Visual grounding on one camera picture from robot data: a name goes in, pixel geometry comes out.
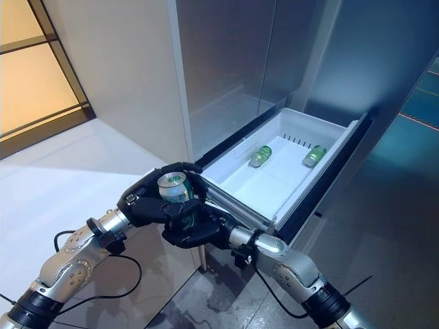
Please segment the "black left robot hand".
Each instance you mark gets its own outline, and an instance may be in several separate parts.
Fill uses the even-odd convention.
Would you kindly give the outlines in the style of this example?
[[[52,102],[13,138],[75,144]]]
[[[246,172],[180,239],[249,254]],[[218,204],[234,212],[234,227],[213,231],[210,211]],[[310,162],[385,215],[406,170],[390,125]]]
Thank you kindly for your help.
[[[158,189],[158,179],[171,172],[182,172],[188,177],[197,200],[171,203],[164,200]],[[200,174],[200,165],[189,162],[175,162],[160,169],[154,169],[129,187],[117,202],[118,209],[137,228],[151,223],[175,225],[197,213],[206,200],[206,186]]]

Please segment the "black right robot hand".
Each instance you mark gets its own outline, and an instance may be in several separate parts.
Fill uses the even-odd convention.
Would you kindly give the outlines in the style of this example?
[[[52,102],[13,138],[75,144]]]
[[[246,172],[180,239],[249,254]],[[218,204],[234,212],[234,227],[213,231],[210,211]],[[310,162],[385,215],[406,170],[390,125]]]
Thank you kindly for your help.
[[[238,225],[228,212],[197,199],[170,203],[161,208],[161,214],[165,220],[162,237],[183,249],[206,243],[219,249],[230,249],[230,233]]]

